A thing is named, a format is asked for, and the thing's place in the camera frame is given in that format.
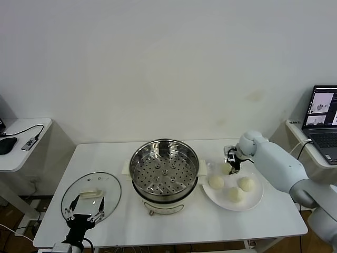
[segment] laptop screen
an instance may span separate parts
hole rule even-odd
[[[337,85],[315,86],[303,128],[337,128]]]

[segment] pot handle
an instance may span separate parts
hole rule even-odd
[[[206,161],[205,160],[200,160],[199,161],[199,172],[198,172],[198,177],[201,176],[206,176],[207,175],[207,166],[206,166]]]
[[[128,176],[128,179],[131,180],[131,175],[130,175],[130,171],[129,171],[129,164],[130,164],[130,161],[125,161],[123,169],[122,169],[122,175]]]
[[[198,184],[205,184],[207,182],[207,165],[205,160],[199,161]]]

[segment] glass pot lid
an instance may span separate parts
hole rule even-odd
[[[62,216],[67,220],[67,210],[79,196],[73,214],[95,215],[103,204],[104,216],[100,218],[102,221],[116,209],[121,193],[121,184],[113,175],[106,172],[87,174],[76,180],[63,195]]]

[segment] white desk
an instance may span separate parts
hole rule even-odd
[[[285,122],[286,127],[295,136],[297,143],[308,139],[302,131],[302,124],[303,122],[300,120],[287,120]],[[297,156],[300,150],[301,146],[299,146],[293,154]],[[313,144],[307,144],[305,146],[300,161],[303,163],[311,179],[320,183],[335,184],[337,182],[337,166],[328,164]]]
[[[21,150],[23,145],[32,137],[35,137],[41,130],[41,126],[30,129],[24,133],[18,134],[17,142],[15,143],[13,149],[10,153],[5,155],[0,155],[0,172],[15,172],[21,169],[25,161],[34,151],[35,147],[40,142],[40,139],[46,133],[48,128],[52,125],[51,119],[16,119],[16,120],[5,120],[7,134],[13,134],[20,131],[23,131],[27,128],[30,128],[37,124],[42,124],[44,126],[43,131],[39,135],[39,140],[34,144],[34,146],[29,151]],[[2,180],[0,180],[0,196],[11,203],[14,207],[19,209],[22,213],[25,214],[22,219],[19,227],[27,226],[30,220],[36,220],[39,216],[38,212],[34,207],[38,204],[38,201],[34,201],[31,205],[28,205],[23,201],[11,188]],[[18,230],[17,232],[23,234],[25,229]]]
[[[237,143],[237,139],[185,141],[199,159],[223,162],[223,147]],[[246,212],[222,209],[214,204],[197,186],[192,203],[179,213],[168,216],[149,216],[133,189],[130,179],[121,175],[123,165],[143,143],[81,144],[58,185],[45,219],[34,239],[37,248],[51,248],[64,240],[68,227],[62,217],[60,204],[67,188],[79,177],[103,171],[118,178],[122,186],[121,200],[116,210],[95,228],[87,231],[94,247],[189,244],[201,242],[235,241],[254,238],[282,238],[307,233],[308,229],[288,194],[275,190],[255,167],[264,184],[260,204]],[[273,243],[268,241],[262,252]]]
[[[43,137],[48,128],[52,125],[52,120],[17,119],[17,120],[4,120],[4,122],[6,125],[5,133],[7,134],[18,133],[22,130],[25,130],[38,124],[42,124],[44,126],[44,129],[39,136],[39,140],[33,145],[33,147],[29,151],[21,150],[21,148],[27,141],[29,141],[30,138],[33,138],[40,132],[42,128],[41,126],[37,126],[35,128],[28,130],[27,132],[14,136],[17,137],[17,142],[15,143],[11,152],[6,155],[0,155],[0,172],[15,172],[21,169],[25,161],[34,151],[35,147],[40,142],[40,139]]]

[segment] laptop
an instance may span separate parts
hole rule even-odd
[[[337,85],[314,86],[302,131],[329,164],[337,164]]]

